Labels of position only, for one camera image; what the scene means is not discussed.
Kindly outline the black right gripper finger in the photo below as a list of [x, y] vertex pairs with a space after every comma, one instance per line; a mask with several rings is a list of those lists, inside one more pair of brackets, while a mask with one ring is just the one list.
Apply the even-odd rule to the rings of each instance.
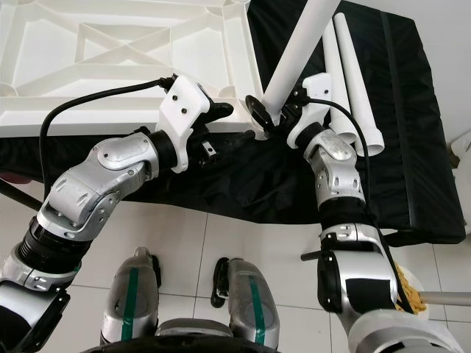
[[272, 132], [274, 124], [272, 116], [266, 111], [261, 101], [254, 96], [245, 97], [245, 105], [247, 111], [252, 117], [252, 120], [256, 122], [263, 129], [264, 132]]

